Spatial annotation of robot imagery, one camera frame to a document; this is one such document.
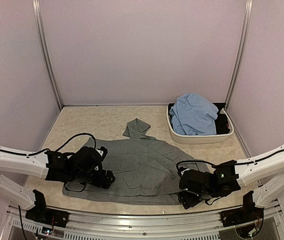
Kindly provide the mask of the grey long sleeve shirt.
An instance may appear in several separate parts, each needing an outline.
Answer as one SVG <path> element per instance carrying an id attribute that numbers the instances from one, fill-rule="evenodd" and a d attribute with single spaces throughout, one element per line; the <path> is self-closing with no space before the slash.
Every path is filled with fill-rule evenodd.
<path id="1" fill-rule="evenodd" d="M 128 122 L 119 140 L 89 139 L 86 147 L 106 147 L 108 154 L 102 166 L 111 170 L 115 182 L 109 189 L 88 184 L 68 183 L 62 190 L 66 196 L 97 202 L 113 202 L 133 205 L 177 205 L 180 177 L 176 164 L 201 172 L 209 169 L 195 159 L 165 141 L 146 133 L 150 125 L 142 120 Z"/>

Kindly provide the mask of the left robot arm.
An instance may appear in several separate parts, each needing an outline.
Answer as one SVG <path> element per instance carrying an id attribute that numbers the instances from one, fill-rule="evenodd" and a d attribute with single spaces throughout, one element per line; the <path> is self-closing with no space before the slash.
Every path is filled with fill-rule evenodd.
<path id="1" fill-rule="evenodd" d="M 1 175 L 11 172 L 37 177 L 51 182 L 80 183 L 108 189 L 115 182 L 112 171 L 105 170 L 102 162 L 107 155 L 105 147 L 84 146 L 77 152 L 61 152 L 60 148 L 45 148 L 37 152 L 18 151 L 0 146 L 0 195 L 16 203 L 21 209 L 45 223 L 52 217 L 46 207 L 44 195 L 37 190 L 27 190 L 14 181 Z"/>

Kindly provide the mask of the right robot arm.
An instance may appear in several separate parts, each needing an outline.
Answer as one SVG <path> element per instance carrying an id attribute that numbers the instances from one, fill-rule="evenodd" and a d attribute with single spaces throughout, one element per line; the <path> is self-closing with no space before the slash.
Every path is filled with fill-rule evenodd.
<path id="1" fill-rule="evenodd" d="M 184 209 L 226 197 L 259 179 L 272 176 L 265 185 L 244 195 L 243 207 L 238 209 L 237 217 L 248 222 L 257 210 L 264 209 L 284 191 L 284 144 L 255 157 L 211 164 L 211 167 L 213 173 L 181 167 L 179 162 L 176 164 L 181 190 L 178 200 Z"/>

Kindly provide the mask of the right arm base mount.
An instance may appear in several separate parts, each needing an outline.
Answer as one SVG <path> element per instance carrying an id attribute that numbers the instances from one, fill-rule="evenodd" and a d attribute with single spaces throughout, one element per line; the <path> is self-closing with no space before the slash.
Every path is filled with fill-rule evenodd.
<path id="1" fill-rule="evenodd" d="M 223 227 L 236 226 L 248 222 L 257 221 L 264 217 L 263 208 L 244 210 L 243 207 L 225 210 L 220 213 Z"/>

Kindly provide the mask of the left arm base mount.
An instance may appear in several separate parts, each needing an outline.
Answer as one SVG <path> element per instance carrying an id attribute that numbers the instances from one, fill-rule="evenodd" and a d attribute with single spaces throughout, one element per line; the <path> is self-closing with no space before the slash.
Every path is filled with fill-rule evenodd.
<path id="1" fill-rule="evenodd" d="M 70 213 L 62 210 L 46 208 L 32 208 L 26 211 L 25 217 L 38 223 L 50 225 L 52 227 L 66 228 Z"/>

